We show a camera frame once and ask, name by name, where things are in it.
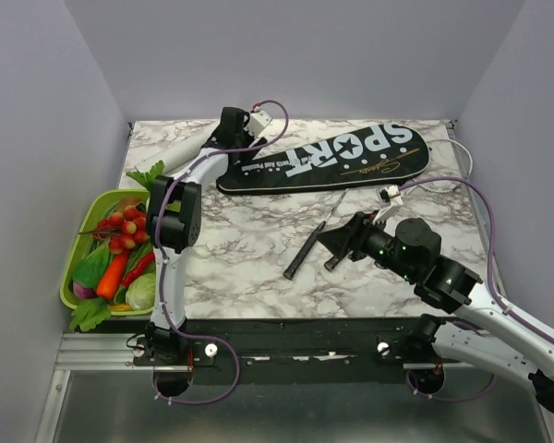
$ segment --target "cabbage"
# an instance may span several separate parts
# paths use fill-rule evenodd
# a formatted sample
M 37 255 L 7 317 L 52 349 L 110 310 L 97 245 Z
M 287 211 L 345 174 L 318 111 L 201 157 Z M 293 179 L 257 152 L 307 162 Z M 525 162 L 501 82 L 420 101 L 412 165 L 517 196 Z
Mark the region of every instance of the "cabbage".
M 139 311 L 154 306 L 156 295 L 156 274 L 144 274 L 137 277 L 127 288 L 126 302 Z

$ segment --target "marble table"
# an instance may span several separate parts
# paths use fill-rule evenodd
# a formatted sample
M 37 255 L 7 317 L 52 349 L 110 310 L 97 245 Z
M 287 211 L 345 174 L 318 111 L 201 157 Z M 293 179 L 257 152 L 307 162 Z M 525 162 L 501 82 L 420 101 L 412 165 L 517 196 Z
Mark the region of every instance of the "marble table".
M 375 124 L 381 120 L 293 120 L 284 138 L 260 155 L 302 146 Z M 137 122 L 124 172 L 160 150 L 170 149 L 208 120 Z M 447 138 L 440 121 L 394 121 L 410 126 L 425 141 Z M 266 130 L 276 135 L 283 121 Z M 436 143 L 432 161 L 457 170 L 449 143 Z M 139 187 L 121 178 L 119 187 Z M 293 281 L 282 273 L 309 233 L 324 220 L 342 191 L 266 197 L 228 197 L 210 186 L 203 195 L 202 231 L 187 266 L 187 316 L 191 318 L 412 317 L 440 311 L 423 304 L 412 287 L 369 259 L 342 262 L 333 273 L 320 244 Z M 350 190 L 329 222 L 345 223 L 356 211 L 379 207 L 375 189 Z M 485 250 L 467 193 L 449 195 L 417 189 L 388 222 L 422 217 L 443 239 L 442 253 L 483 275 Z

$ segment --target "white tube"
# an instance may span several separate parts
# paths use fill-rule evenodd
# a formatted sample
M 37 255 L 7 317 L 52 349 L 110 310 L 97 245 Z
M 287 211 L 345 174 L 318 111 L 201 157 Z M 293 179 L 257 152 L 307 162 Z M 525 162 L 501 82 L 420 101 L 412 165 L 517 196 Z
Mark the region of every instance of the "white tube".
M 147 172 L 155 163 L 162 160 L 164 162 L 164 174 L 175 170 L 177 167 L 199 155 L 201 145 L 211 137 L 211 133 L 217 127 L 218 122 L 219 121 L 216 120 L 209 123 L 191 137 L 177 141 L 166 150 L 154 154 L 148 159 L 136 164 L 136 168 L 142 172 Z

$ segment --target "wire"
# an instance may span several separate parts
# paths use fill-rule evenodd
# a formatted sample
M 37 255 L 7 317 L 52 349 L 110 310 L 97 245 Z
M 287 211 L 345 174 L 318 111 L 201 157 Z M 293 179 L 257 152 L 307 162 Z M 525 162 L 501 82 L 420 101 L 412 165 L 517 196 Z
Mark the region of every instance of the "wire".
M 461 329 L 471 330 L 472 332 L 474 332 L 474 334 L 480 337 L 482 336 L 482 334 L 476 330 L 476 327 L 474 325 L 470 325 L 469 323 L 461 319 L 456 319 L 452 321 L 452 324 Z M 435 375 L 439 374 L 440 368 L 441 370 L 443 370 L 443 360 L 441 358 L 438 358 L 437 364 L 435 365 L 435 369 L 433 369 L 433 372 L 435 373 Z M 411 381 L 411 377 L 415 378 L 414 384 Z M 415 374 L 412 371 L 406 371 L 406 385 L 408 385 L 408 388 L 410 388 L 410 390 L 413 392 L 414 395 L 418 395 L 419 397 L 422 397 L 424 399 L 442 401 L 445 403 L 466 403 L 468 401 L 478 400 L 480 397 L 487 394 L 492 389 L 492 387 L 495 386 L 496 382 L 497 382 L 497 376 L 493 374 L 492 378 L 490 379 L 490 382 L 488 382 L 488 385 L 477 394 L 471 397 L 465 397 L 463 399 L 448 399 L 445 397 L 438 397 L 437 395 L 434 395 L 434 394 L 426 394 L 425 392 L 421 392 L 420 390 L 418 390 L 418 382 L 416 381 Z
M 285 109 L 285 107 L 277 102 L 276 100 L 264 100 L 262 102 L 258 102 L 256 103 L 254 106 L 253 106 L 253 111 L 255 109 L 257 109 L 258 107 L 262 106 L 263 104 L 275 104 L 277 106 L 279 106 L 281 108 L 281 110 L 283 111 L 283 116 L 285 118 L 285 123 L 283 125 L 283 129 L 282 131 L 275 137 L 273 138 L 272 140 L 268 141 L 267 143 L 264 143 L 264 144 L 261 144 L 261 145 L 257 145 L 257 146 L 251 146 L 249 148 L 237 148 L 237 149 L 233 149 L 233 150 L 215 150 L 213 152 L 210 152 L 208 155 L 206 155 L 205 157 L 199 157 L 198 159 L 196 159 L 193 163 L 191 163 L 189 166 L 188 166 L 188 169 L 183 173 L 183 174 L 180 174 L 172 183 L 170 186 L 168 186 L 168 190 L 166 191 L 166 194 L 164 195 L 164 199 L 163 199 L 163 202 L 162 202 L 162 205 L 160 207 L 160 213 L 158 214 L 158 220 L 162 220 L 163 219 L 163 215 L 164 215 L 164 211 L 166 210 L 166 205 L 168 205 L 168 201 L 170 200 L 170 196 L 173 194 L 173 191 L 175 190 L 175 188 L 178 186 L 178 184 L 185 180 L 190 174 L 191 172 L 195 171 L 195 169 L 200 165 L 202 164 L 203 162 L 205 162 L 209 157 L 213 157 L 213 156 L 216 156 L 216 155 L 223 155 L 223 154 L 234 154 L 234 153 L 237 153 L 237 152 L 251 152 L 253 150 L 262 150 L 263 148 L 267 148 L 268 146 L 272 145 L 273 143 L 275 143 L 277 140 L 279 140 L 280 138 L 283 137 L 283 135 L 285 134 L 285 131 L 287 131 L 287 127 L 289 126 L 289 113 L 287 113 L 287 110 Z M 163 281 L 164 281 L 164 275 L 166 273 L 166 266 L 167 266 L 167 262 L 168 262 L 168 255 L 166 254 L 166 251 L 164 251 L 164 248 L 162 247 L 161 243 L 160 243 L 160 227 L 161 227 L 161 223 L 156 223 L 156 228 L 154 230 L 154 244 L 156 245 L 156 247 L 158 247 L 161 252 L 162 252 L 162 255 L 163 255 L 163 264 L 161 266 L 161 271 L 160 271 L 160 279 L 158 280 L 158 292 L 160 294 L 160 303 L 161 303 L 161 307 L 162 307 L 162 312 L 163 312 L 163 315 L 164 315 L 164 318 L 166 318 L 166 321 L 168 322 L 171 330 L 185 338 L 185 339 L 190 339 L 190 340 L 205 340 L 205 341 L 217 341 L 219 342 L 220 344 L 222 344 L 223 346 L 226 347 L 226 349 L 230 352 L 230 354 L 234 357 L 234 361 L 235 361 L 235 377 L 234 377 L 234 381 L 232 382 L 232 384 L 230 385 L 230 387 L 225 391 L 223 392 L 222 394 L 218 395 L 217 397 L 213 397 L 211 399 L 208 399 L 208 400 L 193 400 L 193 401 L 190 401 L 190 400 L 179 400 L 179 399 L 175 399 L 175 398 L 172 398 L 172 397 L 165 397 L 161 394 L 161 392 L 158 390 L 158 378 L 155 378 L 154 379 L 154 382 L 153 382 L 153 386 L 154 386 L 154 390 L 156 391 L 156 398 L 158 397 L 162 397 L 163 399 L 167 400 L 169 402 L 169 404 L 171 403 L 179 403 L 179 404 L 211 404 L 211 403 L 215 403 L 219 400 L 222 400 L 224 399 L 225 397 L 227 397 L 228 395 L 230 395 L 230 393 L 235 389 L 236 385 L 238 384 L 238 380 L 240 379 L 240 362 L 238 360 L 238 354 L 236 353 L 235 349 L 232 347 L 232 345 L 230 345 L 230 343 L 228 343 L 226 340 L 224 339 L 220 339 L 219 337 L 212 337 L 210 335 L 192 335 L 192 334 L 187 334 L 183 331 L 181 331 L 172 321 L 171 317 L 170 317 L 170 314 L 168 312 L 168 308 L 166 307 L 166 300 L 165 300 L 165 297 L 164 297 L 164 292 L 163 292 Z
M 400 186 L 399 189 L 402 191 L 409 187 L 423 185 L 424 183 L 437 182 L 440 180 L 449 180 L 449 181 L 463 183 L 464 185 L 468 186 L 470 189 L 472 189 L 474 192 L 478 194 L 478 196 L 484 203 L 485 207 L 487 208 L 488 218 L 490 219 L 490 240 L 488 242 L 487 280 L 488 280 L 488 289 L 490 291 L 490 295 L 492 296 L 493 300 L 497 303 L 497 305 L 500 306 L 501 309 L 503 309 L 503 313 L 506 313 L 507 315 L 511 316 L 515 321 L 519 322 L 521 325 L 528 328 L 529 330 L 537 334 L 542 339 L 554 345 L 554 337 L 544 332 L 542 329 L 536 327 L 535 325 L 531 324 L 525 318 L 521 317 L 519 314 L 514 312 L 513 309 L 510 309 L 509 305 L 503 301 L 503 299 L 500 297 L 499 293 L 497 293 L 497 290 L 495 289 L 492 264 L 494 260 L 494 254 L 495 254 L 496 222 L 495 222 L 494 212 L 492 211 L 492 208 L 490 206 L 490 202 L 488 201 L 487 197 L 484 195 L 482 190 L 478 186 L 469 182 L 468 180 L 465 180 L 462 177 L 456 177 L 452 175 L 442 175 L 439 177 L 424 178 L 421 180 L 416 180 L 414 182 L 406 183 Z

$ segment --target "purple cable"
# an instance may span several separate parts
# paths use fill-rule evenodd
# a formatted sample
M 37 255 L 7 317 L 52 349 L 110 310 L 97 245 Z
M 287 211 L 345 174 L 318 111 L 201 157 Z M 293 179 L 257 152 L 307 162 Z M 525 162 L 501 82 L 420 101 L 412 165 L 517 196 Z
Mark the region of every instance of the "purple cable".
M 492 296 L 493 300 L 497 303 L 497 305 L 500 306 L 501 309 L 505 310 L 508 305 L 503 302 L 502 298 L 500 298 L 499 293 L 497 293 L 497 290 L 495 289 L 495 283 L 494 283 L 494 275 L 492 272 L 492 263 L 494 260 L 494 254 L 495 254 L 495 240 L 496 240 L 496 224 L 495 224 L 495 215 L 492 211 L 492 208 L 490 206 L 490 202 L 488 201 L 487 197 L 484 195 L 484 193 L 478 188 L 476 185 L 470 183 L 469 181 L 463 179 L 462 177 L 455 177 L 451 175 L 442 175 L 439 177 L 432 177 L 432 178 L 423 178 L 421 180 L 416 180 L 411 183 L 405 183 L 404 185 L 400 186 L 400 190 L 408 189 L 409 187 L 423 185 L 424 183 L 430 183 L 430 182 L 438 182 L 441 180 L 449 180 L 453 182 L 460 182 L 464 185 L 470 187 L 474 192 L 478 194 L 482 202 L 484 203 L 485 207 L 487 208 L 488 218 L 490 219 L 490 240 L 488 242 L 488 260 L 487 260 L 487 280 L 488 280 L 488 289 L 490 290 L 490 295 Z M 507 311 L 507 314 L 515 321 L 519 322 L 524 327 L 528 328 L 535 334 L 537 334 L 542 339 L 552 343 L 554 345 L 554 337 L 544 332 L 542 329 L 532 325 L 529 321 L 527 321 L 525 318 L 521 317 L 519 314 L 514 312 L 512 309 L 509 309 Z
M 474 334 L 476 334 L 479 337 L 482 336 L 482 334 L 478 332 L 473 325 L 470 325 L 469 323 L 466 323 L 463 320 L 454 320 L 451 323 L 453 324 L 453 326 L 456 326 L 458 328 L 471 330 L 472 332 L 474 332 Z M 415 395 L 418 395 L 419 397 L 422 397 L 424 399 L 442 401 L 445 403 L 466 403 L 467 401 L 478 400 L 480 397 L 487 394 L 492 389 L 492 387 L 495 386 L 495 383 L 497 383 L 497 376 L 493 374 L 488 385 L 477 394 L 471 397 L 466 397 L 464 399 L 447 399 L 445 397 L 438 397 L 437 395 L 426 394 L 425 392 L 421 392 L 420 390 L 418 390 L 418 384 L 416 383 L 416 380 L 415 380 L 415 384 L 413 385 L 413 382 L 410 379 L 410 377 L 411 376 L 413 377 L 414 375 L 415 374 L 413 374 L 412 371 L 406 371 L 406 384 L 408 385 L 408 388 L 410 388 L 410 390 Z
M 275 137 L 273 140 L 268 141 L 267 143 L 262 144 L 262 145 L 251 146 L 249 148 L 238 148 L 238 149 L 234 149 L 234 150 L 216 150 L 214 152 L 211 152 L 206 157 L 200 157 L 197 160 L 195 160 L 193 163 L 191 163 L 188 166 L 189 169 L 184 174 L 181 174 L 179 177 L 177 177 L 171 183 L 171 185 L 168 187 L 168 190 L 166 191 L 166 194 L 164 195 L 163 203 L 162 203 L 161 208 L 160 208 L 160 213 L 158 214 L 158 220 L 163 219 L 164 211 L 166 210 L 166 205 L 168 205 L 168 201 L 170 200 L 170 196 L 173 194 L 173 191 L 175 190 L 176 186 L 182 180 L 187 178 L 189 176 L 189 174 L 191 173 L 191 171 L 194 171 L 200 164 L 205 162 L 209 157 L 213 157 L 215 155 L 221 155 L 221 154 L 234 154 L 234 153 L 237 153 L 237 152 L 250 152 L 252 150 L 262 150 L 263 148 L 266 148 L 266 147 L 272 145 L 277 140 L 279 140 L 281 137 L 283 137 L 283 135 L 285 134 L 285 131 L 287 130 L 287 127 L 289 126 L 289 113 L 287 113 L 287 110 L 285 109 L 285 107 L 281 103 L 279 103 L 275 100 L 265 100 L 263 102 L 258 102 L 257 104 L 254 105 L 254 108 L 257 108 L 257 107 L 262 106 L 263 104 L 267 104 L 267 103 L 276 104 L 283 111 L 283 115 L 285 117 L 285 124 L 283 125 L 283 129 L 279 133 L 279 135 L 277 137 Z M 154 382 L 153 382 L 153 385 L 154 385 L 154 390 L 156 391 L 156 398 L 162 397 L 163 399 L 168 400 L 171 403 L 179 403 L 179 404 L 211 404 L 211 403 L 215 403 L 215 402 L 217 402 L 221 399 L 224 399 L 228 395 L 230 395 L 230 393 L 234 390 L 234 388 L 238 384 L 238 379 L 240 378 L 240 362 L 238 361 L 238 354 L 236 353 L 236 351 L 232 347 L 232 345 L 230 345 L 230 343 L 228 343 L 224 339 L 220 339 L 219 337 L 212 337 L 212 336 L 209 336 L 209 335 L 187 334 L 187 333 L 181 331 L 179 328 L 177 328 L 176 325 L 173 323 L 172 319 L 170 318 L 170 314 L 168 313 L 168 308 L 166 307 L 166 300 L 164 298 L 164 292 L 163 292 L 164 274 L 166 273 L 166 263 L 164 263 L 164 261 L 168 258 L 168 256 L 166 255 L 166 252 L 164 251 L 164 248 L 160 244 L 160 225 L 161 225 L 161 223 L 156 223 L 156 228 L 154 230 L 154 244 L 163 253 L 163 265 L 161 266 L 161 270 L 160 270 L 160 279 L 158 281 L 158 291 L 160 293 L 160 302 L 162 304 L 162 310 L 163 310 L 164 317 L 166 318 L 166 321 L 168 322 L 168 324 L 170 325 L 170 328 L 173 330 L 173 332 L 175 334 L 177 334 L 177 335 L 179 335 L 179 336 L 181 336 L 185 339 L 217 341 L 217 342 L 221 343 L 223 346 L 225 346 L 228 349 L 228 351 L 230 352 L 230 354 L 234 357 L 236 374 L 235 374 L 235 377 L 234 377 L 234 381 L 232 382 L 232 385 L 230 385 L 230 387 L 224 393 L 218 395 L 217 397 L 213 397 L 212 399 L 192 400 L 192 401 L 173 399 L 173 398 L 163 396 L 161 394 L 161 392 L 158 390 L 158 378 L 155 378 Z

